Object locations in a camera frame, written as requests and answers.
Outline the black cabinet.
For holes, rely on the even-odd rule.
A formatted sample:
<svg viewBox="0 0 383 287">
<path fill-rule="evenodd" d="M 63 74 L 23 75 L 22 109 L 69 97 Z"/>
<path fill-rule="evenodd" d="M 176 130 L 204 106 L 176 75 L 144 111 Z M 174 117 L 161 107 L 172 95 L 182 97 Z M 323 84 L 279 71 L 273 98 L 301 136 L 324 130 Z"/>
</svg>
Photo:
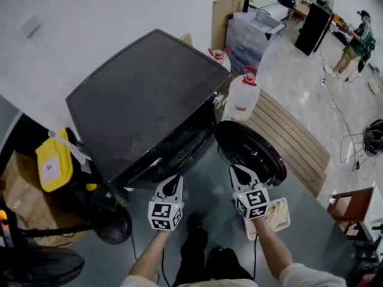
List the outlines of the black cabinet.
<svg viewBox="0 0 383 287">
<path fill-rule="evenodd" d="M 327 33 L 334 14 L 327 8 L 318 5 L 316 2 L 309 7 L 309 13 L 299 32 L 295 47 L 305 55 L 309 56 L 316 52 Z"/>
</svg>

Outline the black pedestal fan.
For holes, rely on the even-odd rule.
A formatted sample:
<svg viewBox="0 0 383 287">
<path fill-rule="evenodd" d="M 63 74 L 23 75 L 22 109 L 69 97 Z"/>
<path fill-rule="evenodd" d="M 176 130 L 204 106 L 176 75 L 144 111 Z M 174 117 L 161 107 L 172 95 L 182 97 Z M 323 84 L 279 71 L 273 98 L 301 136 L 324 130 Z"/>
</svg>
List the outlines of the black pedestal fan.
<svg viewBox="0 0 383 287">
<path fill-rule="evenodd" d="M 105 243 L 119 245 L 132 234 L 129 212 L 120 204 L 114 210 L 96 206 L 88 224 L 39 230 L 17 226 L 15 214 L 0 208 L 0 287 L 62 287 L 82 272 L 85 260 L 71 249 L 30 245 L 27 240 L 93 230 Z"/>
</svg>

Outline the black-framed glass partition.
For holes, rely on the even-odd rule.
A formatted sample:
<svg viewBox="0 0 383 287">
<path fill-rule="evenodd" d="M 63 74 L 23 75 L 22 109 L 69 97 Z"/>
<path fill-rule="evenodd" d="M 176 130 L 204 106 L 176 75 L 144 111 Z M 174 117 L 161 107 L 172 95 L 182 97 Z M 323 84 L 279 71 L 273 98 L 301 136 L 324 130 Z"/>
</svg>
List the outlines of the black-framed glass partition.
<svg viewBox="0 0 383 287">
<path fill-rule="evenodd" d="M 0 153 L 22 114 L 22 111 L 0 95 Z"/>
</svg>

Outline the brown board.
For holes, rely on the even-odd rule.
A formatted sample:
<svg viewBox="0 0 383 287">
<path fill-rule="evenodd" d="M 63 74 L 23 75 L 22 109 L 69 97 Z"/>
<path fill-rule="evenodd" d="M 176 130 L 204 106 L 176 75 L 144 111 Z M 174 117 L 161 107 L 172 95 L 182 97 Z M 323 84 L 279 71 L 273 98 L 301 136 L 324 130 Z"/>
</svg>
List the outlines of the brown board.
<svg viewBox="0 0 383 287">
<path fill-rule="evenodd" d="M 222 50 L 226 41 L 229 17 L 243 8 L 245 0 L 216 0 L 212 3 L 211 49 Z"/>
</svg>

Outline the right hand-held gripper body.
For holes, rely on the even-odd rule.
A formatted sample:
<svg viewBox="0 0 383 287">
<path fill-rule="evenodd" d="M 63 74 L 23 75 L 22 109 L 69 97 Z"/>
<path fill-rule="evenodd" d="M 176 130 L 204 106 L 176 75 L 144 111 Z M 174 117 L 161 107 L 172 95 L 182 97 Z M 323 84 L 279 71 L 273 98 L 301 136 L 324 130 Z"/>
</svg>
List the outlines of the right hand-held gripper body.
<svg viewBox="0 0 383 287">
<path fill-rule="evenodd" d="M 257 185 L 255 189 L 233 193 L 235 208 L 244 219 L 264 217 L 270 203 L 267 188 Z"/>
</svg>

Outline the person's left forearm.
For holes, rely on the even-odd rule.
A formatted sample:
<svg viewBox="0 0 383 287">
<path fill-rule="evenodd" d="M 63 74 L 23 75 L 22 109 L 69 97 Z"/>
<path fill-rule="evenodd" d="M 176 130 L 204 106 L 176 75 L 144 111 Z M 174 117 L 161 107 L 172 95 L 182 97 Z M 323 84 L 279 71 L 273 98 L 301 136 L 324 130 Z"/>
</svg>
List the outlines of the person's left forearm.
<svg viewBox="0 0 383 287">
<path fill-rule="evenodd" d="M 170 231 L 163 230 L 156 233 L 153 240 L 134 263 L 129 272 L 130 276 L 138 276 L 150 281 L 155 279 L 157 266 L 162 258 L 162 250 L 165 248 L 170 233 Z"/>
</svg>

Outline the clear red-capped water jug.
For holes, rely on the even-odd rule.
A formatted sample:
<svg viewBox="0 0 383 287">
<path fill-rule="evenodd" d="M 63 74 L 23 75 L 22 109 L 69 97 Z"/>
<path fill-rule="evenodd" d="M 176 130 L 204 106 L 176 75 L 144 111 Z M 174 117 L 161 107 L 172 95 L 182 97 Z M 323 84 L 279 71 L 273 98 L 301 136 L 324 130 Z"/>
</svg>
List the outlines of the clear red-capped water jug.
<svg viewBox="0 0 383 287">
<path fill-rule="evenodd" d="M 212 58 L 221 66 L 223 66 L 227 71 L 231 72 L 231 62 L 229 59 L 229 55 L 224 50 L 212 50 L 209 48 L 208 55 L 210 56 L 210 58 Z"/>
<path fill-rule="evenodd" d="M 247 65 L 244 73 L 230 83 L 221 121 L 243 122 L 250 118 L 260 94 L 256 75 L 257 68 Z"/>
</svg>

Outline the wooden slatted ramp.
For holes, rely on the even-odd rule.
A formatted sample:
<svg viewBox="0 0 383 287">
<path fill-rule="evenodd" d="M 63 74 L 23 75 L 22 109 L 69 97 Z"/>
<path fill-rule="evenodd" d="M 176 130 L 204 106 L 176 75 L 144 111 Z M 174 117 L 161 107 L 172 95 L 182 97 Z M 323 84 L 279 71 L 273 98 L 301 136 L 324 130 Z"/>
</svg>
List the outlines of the wooden slatted ramp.
<svg viewBox="0 0 383 287">
<path fill-rule="evenodd" d="M 287 169 L 318 197 L 327 178 L 330 154 L 299 120 L 261 90 L 256 107 L 244 124 L 263 136 Z"/>
</svg>

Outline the clear plastic storage box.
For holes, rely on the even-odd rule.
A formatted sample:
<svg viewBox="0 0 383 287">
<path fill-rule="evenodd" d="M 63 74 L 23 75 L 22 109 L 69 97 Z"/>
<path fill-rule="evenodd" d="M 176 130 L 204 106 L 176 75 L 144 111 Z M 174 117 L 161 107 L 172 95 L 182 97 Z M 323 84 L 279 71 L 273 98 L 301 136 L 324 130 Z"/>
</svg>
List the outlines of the clear plastic storage box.
<svg viewBox="0 0 383 287">
<path fill-rule="evenodd" d="M 264 75 L 270 67 L 273 55 L 285 31 L 285 24 L 262 10 L 235 12 L 229 16 L 225 46 L 232 72 L 242 74 L 246 66 Z"/>
</svg>

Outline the dark grey washing machine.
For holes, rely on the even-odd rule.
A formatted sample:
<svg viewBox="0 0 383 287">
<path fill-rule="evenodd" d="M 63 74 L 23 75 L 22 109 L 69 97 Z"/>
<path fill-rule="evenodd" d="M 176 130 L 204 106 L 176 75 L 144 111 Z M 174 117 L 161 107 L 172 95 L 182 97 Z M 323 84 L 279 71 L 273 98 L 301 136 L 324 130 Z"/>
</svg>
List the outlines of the dark grey washing machine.
<svg viewBox="0 0 383 287">
<path fill-rule="evenodd" d="M 66 98 L 86 152 L 115 187 L 155 184 L 190 165 L 216 125 L 229 71 L 156 29 L 90 74 Z"/>
</svg>

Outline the round black washer door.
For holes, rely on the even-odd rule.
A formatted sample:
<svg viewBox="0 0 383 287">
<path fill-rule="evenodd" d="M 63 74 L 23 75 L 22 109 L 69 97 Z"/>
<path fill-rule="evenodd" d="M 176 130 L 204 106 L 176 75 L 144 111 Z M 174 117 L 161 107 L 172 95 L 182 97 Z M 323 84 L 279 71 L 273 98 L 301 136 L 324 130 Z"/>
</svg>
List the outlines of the round black washer door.
<svg viewBox="0 0 383 287">
<path fill-rule="evenodd" d="M 286 179 L 287 168 L 282 157 L 263 136 L 249 127 L 234 121 L 221 121 L 215 128 L 215 140 L 229 163 L 249 168 L 261 183 L 276 187 Z"/>
</svg>

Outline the person's legs in black trousers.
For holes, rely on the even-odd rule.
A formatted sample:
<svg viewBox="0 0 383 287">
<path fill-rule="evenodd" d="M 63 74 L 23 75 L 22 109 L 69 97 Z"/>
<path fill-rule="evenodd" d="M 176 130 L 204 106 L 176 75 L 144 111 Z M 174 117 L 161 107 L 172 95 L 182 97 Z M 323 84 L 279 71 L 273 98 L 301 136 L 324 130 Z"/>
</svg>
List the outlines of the person's legs in black trousers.
<svg viewBox="0 0 383 287">
<path fill-rule="evenodd" d="M 233 249 L 214 247 L 205 257 L 208 233 L 197 214 L 188 217 L 186 229 L 181 264 L 172 287 L 255 287 Z"/>
</svg>

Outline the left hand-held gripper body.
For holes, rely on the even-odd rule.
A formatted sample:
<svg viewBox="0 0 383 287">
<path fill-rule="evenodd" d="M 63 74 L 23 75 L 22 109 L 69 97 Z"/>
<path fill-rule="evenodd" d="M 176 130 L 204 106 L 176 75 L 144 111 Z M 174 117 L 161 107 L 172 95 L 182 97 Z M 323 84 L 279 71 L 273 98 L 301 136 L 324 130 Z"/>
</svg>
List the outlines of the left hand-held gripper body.
<svg viewBox="0 0 383 287">
<path fill-rule="evenodd" d="M 154 230 L 174 231 L 183 217 L 181 200 L 150 201 L 148 221 Z"/>
</svg>

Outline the yellow plastic container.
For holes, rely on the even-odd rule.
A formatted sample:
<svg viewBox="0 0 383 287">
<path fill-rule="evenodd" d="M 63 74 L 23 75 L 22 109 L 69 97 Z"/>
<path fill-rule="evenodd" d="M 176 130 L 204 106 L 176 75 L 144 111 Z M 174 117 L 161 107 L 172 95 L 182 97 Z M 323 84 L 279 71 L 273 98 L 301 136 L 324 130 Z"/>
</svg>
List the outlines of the yellow plastic container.
<svg viewBox="0 0 383 287">
<path fill-rule="evenodd" d="M 47 193 L 74 187 L 94 191 L 100 182 L 96 168 L 88 155 L 80 150 L 69 128 L 50 130 L 36 150 L 39 181 Z"/>
</svg>

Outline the person's white shirt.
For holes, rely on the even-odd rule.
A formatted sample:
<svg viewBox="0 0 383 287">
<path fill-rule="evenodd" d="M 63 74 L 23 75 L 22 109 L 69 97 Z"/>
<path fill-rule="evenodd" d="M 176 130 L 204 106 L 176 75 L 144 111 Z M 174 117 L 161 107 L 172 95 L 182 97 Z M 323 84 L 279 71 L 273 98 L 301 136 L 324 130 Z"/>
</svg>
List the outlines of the person's white shirt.
<svg viewBox="0 0 383 287">
<path fill-rule="evenodd" d="M 346 287 L 343 278 L 325 271 L 308 268 L 293 263 L 283 269 L 279 278 L 280 287 Z M 120 287 L 159 287 L 154 282 L 140 276 L 128 276 Z M 250 279 L 221 279 L 182 284 L 177 287 L 259 287 Z"/>
</svg>

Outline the person's right forearm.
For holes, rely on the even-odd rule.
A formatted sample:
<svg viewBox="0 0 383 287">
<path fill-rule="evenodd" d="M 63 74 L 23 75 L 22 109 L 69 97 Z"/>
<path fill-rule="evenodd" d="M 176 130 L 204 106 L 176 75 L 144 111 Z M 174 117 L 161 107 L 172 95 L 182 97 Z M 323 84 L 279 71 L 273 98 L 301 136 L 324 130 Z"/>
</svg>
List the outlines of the person's right forearm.
<svg viewBox="0 0 383 287">
<path fill-rule="evenodd" d="M 293 263 L 290 251 L 262 218 L 252 220 L 272 276 L 280 281 L 281 273 Z"/>
</svg>

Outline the white plastic laundry basket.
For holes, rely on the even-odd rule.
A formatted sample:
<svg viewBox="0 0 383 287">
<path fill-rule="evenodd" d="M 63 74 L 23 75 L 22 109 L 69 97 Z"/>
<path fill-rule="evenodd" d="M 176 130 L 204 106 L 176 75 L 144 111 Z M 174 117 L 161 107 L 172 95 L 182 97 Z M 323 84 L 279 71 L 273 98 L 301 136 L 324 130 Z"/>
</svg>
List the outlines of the white plastic laundry basket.
<svg viewBox="0 0 383 287">
<path fill-rule="evenodd" d="M 283 230 L 283 229 L 290 226 L 290 214 L 288 211 L 287 200 L 285 198 L 281 198 L 281 199 L 276 199 L 276 200 L 272 200 L 272 201 L 278 201 L 278 200 L 283 200 L 286 203 L 288 215 L 287 215 L 287 222 L 283 225 L 280 225 L 278 227 L 278 229 L 274 232 L 278 232 L 278 231 Z M 245 228 L 245 233 L 247 234 L 248 240 L 249 241 L 255 241 L 255 239 L 257 238 L 257 231 L 256 231 L 254 224 L 251 222 L 251 220 L 249 220 L 249 219 L 244 220 L 244 228 Z"/>
</svg>

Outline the large beige clothes piece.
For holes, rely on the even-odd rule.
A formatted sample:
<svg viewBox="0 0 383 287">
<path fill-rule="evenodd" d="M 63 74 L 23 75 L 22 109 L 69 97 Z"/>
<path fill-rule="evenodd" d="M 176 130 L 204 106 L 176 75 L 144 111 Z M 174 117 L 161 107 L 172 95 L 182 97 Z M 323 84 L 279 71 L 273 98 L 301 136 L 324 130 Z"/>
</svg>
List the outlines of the large beige clothes piece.
<svg viewBox="0 0 383 287">
<path fill-rule="evenodd" d="M 266 222 L 273 231 L 287 222 L 287 207 L 283 200 L 272 201 L 266 211 Z"/>
</svg>

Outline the brown cardboard box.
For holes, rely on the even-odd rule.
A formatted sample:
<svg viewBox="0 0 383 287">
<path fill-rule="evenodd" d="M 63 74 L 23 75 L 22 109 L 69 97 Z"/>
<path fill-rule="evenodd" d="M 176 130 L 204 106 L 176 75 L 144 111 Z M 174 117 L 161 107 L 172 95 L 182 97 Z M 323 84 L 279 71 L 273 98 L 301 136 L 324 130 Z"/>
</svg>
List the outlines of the brown cardboard box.
<svg viewBox="0 0 383 287">
<path fill-rule="evenodd" d="M 74 192 L 42 190 L 33 158 L 14 151 L 2 180 L 5 182 L 5 204 L 21 217 L 27 229 L 56 230 L 88 224 Z"/>
</svg>

